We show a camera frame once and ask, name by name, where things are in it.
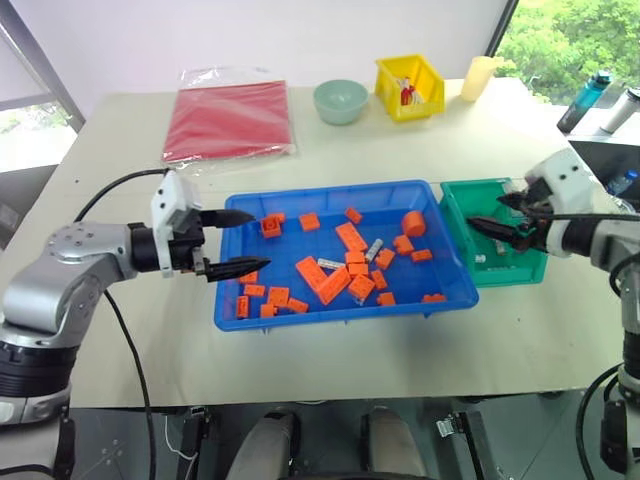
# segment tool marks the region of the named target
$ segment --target blue water bottle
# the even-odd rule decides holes
[[[584,88],[580,91],[573,103],[564,112],[564,115],[558,122],[558,129],[561,132],[569,133],[584,117],[584,114],[598,101],[602,92],[611,83],[612,77],[606,70],[600,70],[593,75]]]
[[[618,175],[611,179],[605,187],[610,195],[617,197],[627,190],[633,182],[638,179],[638,172],[635,170],[627,170],[624,174]]]

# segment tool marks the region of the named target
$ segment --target blue plastic tray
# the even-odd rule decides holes
[[[360,306],[345,289],[325,307],[295,269],[296,262],[309,255],[344,262],[346,249],[334,228],[348,221],[344,211],[350,206],[364,216],[357,229],[369,245],[381,238],[384,247],[393,249],[393,239],[402,234],[402,218],[410,210],[422,211],[427,221],[427,232],[411,241],[416,250],[431,249],[433,260],[414,264],[409,256],[396,255],[384,272],[389,284],[389,289],[384,291],[393,292],[397,305],[378,306],[379,291],[374,290]],[[271,258],[271,264],[260,270],[258,283],[267,288],[289,287],[292,297],[309,304],[309,312],[296,314],[279,309],[275,317],[260,318],[260,305],[266,301],[265,295],[264,298],[250,297],[249,318],[237,319],[236,298],[242,294],[243,285],[228,280],[218,284],[216,295],[214,321],[221,330],[267,329],[402,313],[429,315],[470,308],[478,302],[478,291],[458,258],[433,193],[423,181],[234,195],[227,199],[225,207],[244,210],[257,219],[272,213],[285,213],[287,218],[279,237],[265,239],[259,222],[225,229],[220,258],[221,261],[242,255]],[[298,216],[309,212],[318,214],[320,229],[303,232]],[[447,300],[421,303],[425,294],[433,293],[444,293]]]

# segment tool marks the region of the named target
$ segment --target orange lego brick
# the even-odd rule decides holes
[[[273,238],[282,235],[280,223],[276,217],[269,216],[260,220],[260,228],[262,229],[264,238]]]
[[[362,214],[353,207],[347,208],[347,211],[344,212],[344,214],[356,225],[362,221]]]
[[[318,292],[320,285],[327,279],[327,275],[318,266],[313,257],[307,257],[296,263],[296,270],[302,275],[307,285],[311,287],[311,290]]]
[[[424,221],[422,212],[413,210],[407,213],[402,219],[402,232],[407,237],[419,237],[427,231],[427,223]]]
[[[347,222],[336,227],[336,233],[347,247],[347,250],[354,250],[356,252],[363,252],[367,249],[367,242],[360,236],[353,223]]]
[[[307,313],[309,311],[309,304],[300,300],[296,300],[293,297],[289,297],[287,308],[289,310],[293,310],[296,313]]]
[[[320,220],[318,220],[318,215],[313,212],[300,215],[298,219],[300,220],[302,230],[304,230],[305,232],[317,230],[318,228],[320,228]]]
[[[236,299],[236,317],[249,318],[249,297],[239,295]]]
[[[384,275],[380,270],[374,270],[371,272],[371,278],[373,279],[373,283],[376,284],[376,288],[378,290],[384,290],[389,285],[387,285],[387,280],[384,278]]]
[[[352,277],[357,275],[364,275],[366,277],[369,275],[369,265],[366,263],[350,263],[348,268],[349,275]]]
[[[378,295],[378,298],[376,298],[376,302],[378,303],[378,305],[385,307],[387,305],[395,305],[396,299],[393,296],[393,293],[384,292]]]
[[[248,284],[244,286],[244,294],[250,297],[264,297],[264,285]]]
[[[344,254],[345,263],[364,263],[364,253],[355,250],[349,250]]]
[[[265,303],[260,305],[260,316],[262,318],[265,317],[275,317],[276,313],[278,313],[278,308],[270,303]]]
[[[274,217],[276,220],[278,220],[278,223],[279,223],[279,224],[281,224],[281,225],[282,225],[282,224],[286,221],[286,219],[287,219],[286,215],[285,215],[284,213],[282,213],[282,212],[272,213],[272,214],[271,214],[271,215],[269,215],[269,216],[270,216],[270,217]]]
[[[441,293],[434,293],[433,295],[425,295],[422,297],[422,303],[436,303],[436,302],[446,302],[447,297],[445,297]]]
[[[356,297],[358,300],[366,300],[373,287],[376,284],[373,283],[373,280],[369,280],[364,275],[358,275],[353,279],[353,282],[349,285],[349,293]]]
[[[238,283],[258,283],[258,271],[238,277]]]
[[[396,252],[394,252],[393,250],[389,250],[388,248],[383,248],[382,250],[380,250],[380,253],[378,253],[378,256],[376,257],[376,265],[378,265],[378,268],[386,270],[387,268],[389,268],[389,265],[391,265],[391,261],[395,256]]]
[[[396,252],[398,252],[400,255],[409,255],[415,250],[415,248],[413,248],[411,240],[409,240],[409,237],[407,237],[406,235],[398,235],[396,238],[394,238],[393,246],[396,247]]]
[[[351,276],[346,267],[336,270],[318,288],[318,298],[324,305],[329,305],[349,285],[349,282],[351,282]]]
[[[269,287],[267,303],[276,307],[286,307],[289,303],[289,289],[287,287]]]
[[[414,262],[424,262],[426,260],[431,260],[433,258],[433,255],[431,253],[431,250],[429,250],[428,248],[424,249],[424,250],[416,250],[415,252],[411,252],[411,260],[413,260]]]

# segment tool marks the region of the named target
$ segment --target beige cup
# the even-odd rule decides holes
[[[482,95],[496,68],[503,63],[502,57],[473,57],[460,96],[468,102],[475,102]]]

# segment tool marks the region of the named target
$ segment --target green plastic tray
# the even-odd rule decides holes
[[[444,182],[441,187],[443,197],[440,210],[477,287],[504,287],[542,281],[547,265],[545,253],[537,250],[520,253],[502,243],[505,253],[499,255],[496,242],[470,228],[465,221],[467,217],[483,215],[509,225],[520,223],[520,212],[496,200],[510,191],[511,179]]]

